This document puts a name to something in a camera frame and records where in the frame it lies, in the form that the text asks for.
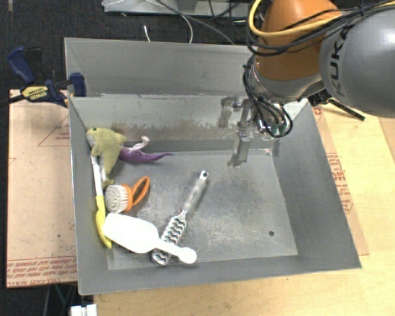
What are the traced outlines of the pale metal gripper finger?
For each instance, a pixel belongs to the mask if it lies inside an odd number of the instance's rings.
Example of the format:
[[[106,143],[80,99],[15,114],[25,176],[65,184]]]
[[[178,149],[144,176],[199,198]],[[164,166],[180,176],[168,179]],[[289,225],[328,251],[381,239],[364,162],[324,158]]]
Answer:
[[[245,163],[248,159],[248,153],[250,150],[251,138],[246,132],[238,133],[238,147],[237,150],[232,154],[230,161],[228,162],[229,167],[239,167],[242,163]]]
[[[221,99],[221,114],[218,120],[220,128],[226,128],[233,112],[233,103],[235,102],[234,96],[229,96]]]

